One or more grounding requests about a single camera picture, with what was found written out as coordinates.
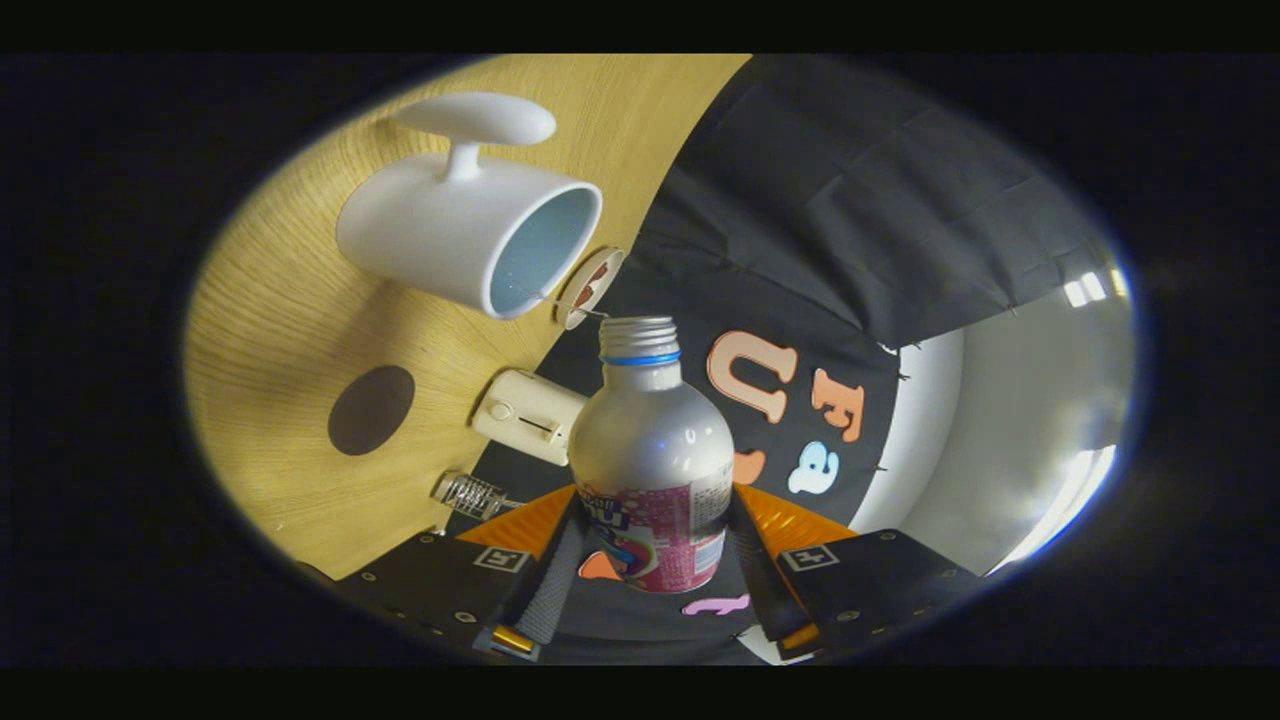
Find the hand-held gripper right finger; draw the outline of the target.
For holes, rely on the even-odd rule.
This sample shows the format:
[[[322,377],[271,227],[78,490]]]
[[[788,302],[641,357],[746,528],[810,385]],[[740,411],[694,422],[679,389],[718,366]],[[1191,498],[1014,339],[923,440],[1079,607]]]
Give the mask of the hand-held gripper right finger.
[[[727,518],[754,612],[783,660],[879,652],[987,587],[905,530],[859,534],[750,486],[733,487]]]

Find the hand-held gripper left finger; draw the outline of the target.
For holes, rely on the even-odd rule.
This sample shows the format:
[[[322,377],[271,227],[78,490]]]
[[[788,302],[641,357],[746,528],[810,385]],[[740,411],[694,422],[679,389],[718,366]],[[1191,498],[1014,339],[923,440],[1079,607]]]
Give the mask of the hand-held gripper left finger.
[[[421,532],[339,579],[358,607],[467,661],[536,661],[588,544],[572,486],[458,536]]]

